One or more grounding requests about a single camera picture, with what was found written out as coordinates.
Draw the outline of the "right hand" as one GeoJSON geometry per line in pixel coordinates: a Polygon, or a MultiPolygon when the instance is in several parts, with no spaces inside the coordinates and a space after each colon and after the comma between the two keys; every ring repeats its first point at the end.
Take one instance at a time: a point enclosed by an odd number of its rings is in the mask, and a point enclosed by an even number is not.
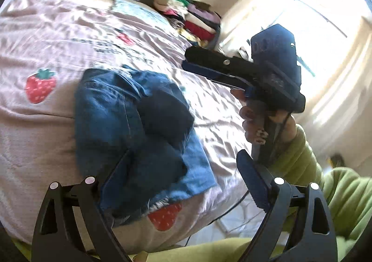
{"type": "MultiPolygon", "coordinates": [[[[264,126],[258,123],[258,115],[246,105],[244,92],[242,90],[232,89],[230,93],[242,103],[239,115],[243,119],[242,127],[245,132],[246,140],[251,144],[264,145],[269,134],[264,130],[264,126]]],[[[288,112],[285,110],[278,110],[275,115],[269,116],[269,118],[277,124],[287,119],[281,134],[282,143],[289,143],[296,137],[296,122],[294,117],[289,115],[288,112]]]]}

